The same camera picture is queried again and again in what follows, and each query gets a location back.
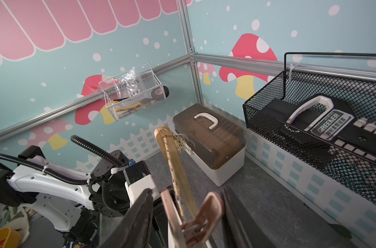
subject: black wire mesh basket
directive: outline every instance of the black wire mesh basket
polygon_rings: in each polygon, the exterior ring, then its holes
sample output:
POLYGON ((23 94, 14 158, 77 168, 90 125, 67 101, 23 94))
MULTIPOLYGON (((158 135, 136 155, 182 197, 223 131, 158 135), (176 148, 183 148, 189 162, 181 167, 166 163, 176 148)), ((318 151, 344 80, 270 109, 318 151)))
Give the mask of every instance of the black wire mesh basket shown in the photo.
MULTIPOLYGON (((247 128, 376 204, 376 156, 368 156, 365 152, 358 154, 354 152, 358 148, 351 149, 347 146, 348 143, 342 142, 343 145, 336 145, 335 140, 338 139, 338 135, 334 139, 325 140, 305 130, 302 125, 288 123, 286 118, 279 118, 277 114, 268 111, 269 106, 276 101, 282 108, 299 106, 313 96, 324 94, 348 103, 355 120, 363 117, 371 120, 376 118, 376 80, 323 75, 299 69, 293 69, 290 74, 290 70, 286 68, 287 54, 335 55, 334 53, 286 53, 284 71, 243 104, 247 128)), ((317 112, 319 115, 325 109, 324 105, 316 104, 308 111, 317 112)))

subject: white toolbox handle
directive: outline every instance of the white toolbox handle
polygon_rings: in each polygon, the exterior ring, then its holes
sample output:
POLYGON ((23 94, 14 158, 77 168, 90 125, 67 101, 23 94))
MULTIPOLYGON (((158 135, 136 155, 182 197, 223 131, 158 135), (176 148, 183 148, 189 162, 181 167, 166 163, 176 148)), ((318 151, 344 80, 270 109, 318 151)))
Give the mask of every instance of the white toolbox handle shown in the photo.
POLYGON ((327 115, 334 108, 333 101, 330 98, 325 97, 325 96, 317 96, 315 98, 310 99, 309 101, 302 104, 299 108, 297 108, 286 122, 291 124, 299 114, 301 114, 305 110, 309 109, 310 107, 318 103, 326 106, 326 110, 319 117, 317 117, 307 128, 304 129, 304 131, 310 130, 318 121, 323 119, 323 117, 327 115))
POLYGON ((209 126, 209 129, 213 129, 213 128, 215 128, 215 126, 217 126, 218 119, 216 117, 212 116, 211 114, 209 114, 209 113, 199 113, 194 118, 196 119, 196 118, 198 118, 200 116, 206 117, 207 119, 209 119, 212 122, 214 122, 213 125, 209 126))

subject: plastic bag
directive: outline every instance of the plastic bag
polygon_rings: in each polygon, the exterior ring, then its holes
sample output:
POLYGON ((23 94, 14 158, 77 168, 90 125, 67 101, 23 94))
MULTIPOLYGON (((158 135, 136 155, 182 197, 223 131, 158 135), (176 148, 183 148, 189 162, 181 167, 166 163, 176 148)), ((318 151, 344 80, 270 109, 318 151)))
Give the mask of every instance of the plastic bag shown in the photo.
POLYGON ((133 97, 146 90, 141 76, 136 73, 134 67, 120 76, 104 80, 99 84, 111 104, 113 101, 133 97))

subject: wooden stick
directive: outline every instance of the wooden stick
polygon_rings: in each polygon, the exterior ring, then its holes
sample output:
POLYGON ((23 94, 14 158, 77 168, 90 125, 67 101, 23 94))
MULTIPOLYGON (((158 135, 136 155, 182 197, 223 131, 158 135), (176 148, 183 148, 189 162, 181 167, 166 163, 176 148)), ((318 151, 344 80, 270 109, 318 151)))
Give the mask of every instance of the wooden stick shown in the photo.
POLYGON ((180 158, 180 153, 174 143, 173 132, 168 126, 161 126, 155 130, 154 136, 156 137, 156 141, 158 142, 166 161, 168 161, 169 158, 167 157, 166 147, 163 141, 164 137, 167 140, 170 160, 173 165, 178 186, 180 188, 180 194, 184 198, 192 218, 194 218, 198 212, 198 206, 196 206, 194 194, 185 173, 184 166, 180 158))

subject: toolbox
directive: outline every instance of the toolbox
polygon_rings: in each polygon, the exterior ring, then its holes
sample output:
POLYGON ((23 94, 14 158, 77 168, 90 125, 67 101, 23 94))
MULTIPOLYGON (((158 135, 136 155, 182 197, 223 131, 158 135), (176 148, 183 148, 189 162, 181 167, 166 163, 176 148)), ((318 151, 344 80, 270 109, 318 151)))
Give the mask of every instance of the toolbox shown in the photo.
POLYGON ((185 151, 217 186, 243 166, 246 141, 240 126, 200 104, 173 121, 176 132, 185 136, 185 151))

